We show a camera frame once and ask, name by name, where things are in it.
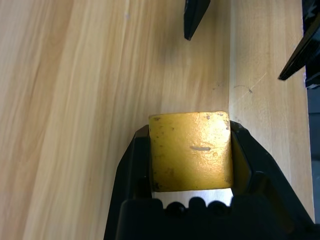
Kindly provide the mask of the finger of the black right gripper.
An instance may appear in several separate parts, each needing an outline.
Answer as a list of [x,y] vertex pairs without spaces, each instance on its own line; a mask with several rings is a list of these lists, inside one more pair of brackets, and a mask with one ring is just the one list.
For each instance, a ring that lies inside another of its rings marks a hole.
[[185,0],[183,32],[186,40],[192,39],[210,3],[210,0]]
[[320,22],[314,21],[299,42],[293,54],[281,71],[278,79],[285,81],[310,63],[320,51]]

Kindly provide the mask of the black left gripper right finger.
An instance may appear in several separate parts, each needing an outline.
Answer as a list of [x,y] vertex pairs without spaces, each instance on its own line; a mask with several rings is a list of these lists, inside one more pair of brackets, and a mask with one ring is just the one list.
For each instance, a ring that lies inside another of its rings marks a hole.
[[281,225],[313,225],[271,154],[240,123],[231,121],[230,130],[233,195],[262,196]]

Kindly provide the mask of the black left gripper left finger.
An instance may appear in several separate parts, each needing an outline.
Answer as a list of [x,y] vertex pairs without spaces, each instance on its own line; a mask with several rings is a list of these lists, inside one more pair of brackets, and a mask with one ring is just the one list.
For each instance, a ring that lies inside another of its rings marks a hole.
[[114,240],[118,227],[121,205],[126,200],[145,199],[153,196],[150,182],[149,126],[137,130],[123,154],[115,174],[105,240]]

